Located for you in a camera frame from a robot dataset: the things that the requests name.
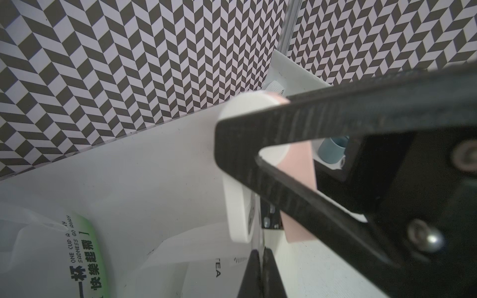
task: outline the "light blue cylinder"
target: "light blue cylinder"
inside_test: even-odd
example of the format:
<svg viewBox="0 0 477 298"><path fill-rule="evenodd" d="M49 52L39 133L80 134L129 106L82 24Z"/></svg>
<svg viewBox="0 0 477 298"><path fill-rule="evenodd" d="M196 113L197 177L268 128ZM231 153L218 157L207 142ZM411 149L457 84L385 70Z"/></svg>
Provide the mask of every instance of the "light blue cylinder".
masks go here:
<svg viewBox="0 0 477 298"><path fill-rule="evenodd" d="M326 138L318 148L318 156L327 164L335 164L343 158L348 141L348 136Z"/></svg>

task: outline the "herringbone pattern backdrop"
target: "herringbone pattern backdrop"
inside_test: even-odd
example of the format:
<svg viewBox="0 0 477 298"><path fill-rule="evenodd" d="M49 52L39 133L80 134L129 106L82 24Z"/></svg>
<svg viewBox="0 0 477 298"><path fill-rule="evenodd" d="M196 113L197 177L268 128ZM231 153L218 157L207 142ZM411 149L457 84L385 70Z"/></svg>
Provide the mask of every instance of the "herringbone pattern backdrop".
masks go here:
<svg viewBox="0 0 477 298"><path fill-rule="evenodd" d="M303 0L288 57L328 83L477 57L476 0Z"/></svg>
<svg viewBox="0 0 477 298"><path fill-rule="evenodd" d="M4 0L0 177L259 89L288 0Z"/></svg>

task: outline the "black and white chevron pattern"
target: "black and white chevron pattern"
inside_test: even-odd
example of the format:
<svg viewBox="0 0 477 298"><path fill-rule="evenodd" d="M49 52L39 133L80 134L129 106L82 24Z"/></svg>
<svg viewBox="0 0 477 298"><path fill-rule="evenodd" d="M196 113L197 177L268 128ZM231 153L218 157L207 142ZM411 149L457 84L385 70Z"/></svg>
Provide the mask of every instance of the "black and white chevron pattern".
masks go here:
<svg viewBox="0 0 477 298"><path fill-rule="evenodd" d="M288 0L3 0L0 177L259 89Z"/></svg>
<svg viewBox="0 0 477 298"><path fill-rule="evenodd" d="M477 58L475 0L303 0L288 57L328 83Z"/></svg>

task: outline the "metal screw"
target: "metal screw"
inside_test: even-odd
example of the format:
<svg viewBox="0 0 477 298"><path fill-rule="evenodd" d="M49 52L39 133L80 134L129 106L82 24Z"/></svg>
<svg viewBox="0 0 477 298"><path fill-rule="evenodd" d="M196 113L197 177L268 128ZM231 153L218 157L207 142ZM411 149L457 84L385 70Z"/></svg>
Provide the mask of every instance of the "metal screw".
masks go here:
<svg viewBox="0 0 477 298"><path fill-rule="evenodd" d="M413 219L407 226L407 237L420 251L434 253L444 246L444 236L425 221Z"/></svg>
<svg viewBox="0 0 477 298"><path fill-rule="evenodd" d="M452 150L452 164L462 172L477 172L477 140L466 140Z"/></svg>
<svg viewBox="0 0 477 298"><path fill-rule="evenodd" d="M270 227L270 219L268 217L263 218L263 226L268 229Z"/></svg>

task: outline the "black plastic part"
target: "black plastic part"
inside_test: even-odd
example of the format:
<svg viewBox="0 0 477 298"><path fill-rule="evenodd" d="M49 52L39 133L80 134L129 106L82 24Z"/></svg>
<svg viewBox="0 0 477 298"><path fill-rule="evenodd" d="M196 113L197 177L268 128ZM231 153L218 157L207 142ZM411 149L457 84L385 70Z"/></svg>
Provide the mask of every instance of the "black plastic part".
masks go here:
<svg viewBox="0 0 477 298"><path fill-rule="evenodd" d="M237 298L287 298L271 249L263 252L262 268L259 252L251 251Z"/></svg>
<svg viewBox="0 0 477 298"><path fill-rule="evenodd" d="M237 298L263 298L260 257L256 249L250 252Z"/></svg>
<svg viewBox="0 0 477 298"><path fill-rule="evenodd" d="M275 211L271 212L271 206L269 202L265 200L260 200L260 215L262 217L262 229L270 229L270 230L282 230L283 224L281 223L281 216L280 210L275 207ZM265 226L265 218L268 218L270 221L270 226Z"/></svg>
<svg viewBox="0 0 477 298"><path fill-rule="evenodd" d="M215 160L223 171L297 220L388 295L458 296L477 279L477 183L474 177L451 167L448 155L452 148L447 141L439 149L448 150L443 168L438 168L441 162L435 164L429 158L434 155L426 155L435 150L435 143L428 142L427 147L417 151L413 146L425 138L426 131L435 133L434 138L446 137L436 130L442 128L463 127L459 133L475 133L476 65L342 84L296 95L287 105L222 120L216 126ZM389 182L389 189L382 190L382 202L374 204L372 212L366 214L368 224L357 222L258 156L261 148L272 145L340 135L410 132L416 135L409 151ZM407 165L412 158L409 154L419 155L420 150L424 153L418 161L428 166L427 172L413 173ZM410 176L403 176L403 171ZM431 177L448 171L457 178L441 194L445 199L434 200L428 192L442 180ZM419 180L425 187L421 188ZM412 195L416 190L417 197ZM428 206L435 204L434 209L440 210L435 222L424 218L446 237L445 249L437 254L416 252L403 239L407 220L419 216L410 212L414 210L409 205L413 200L414 205L428 201ZM399 204L403 204L402 212L394 209Z"/></svg>

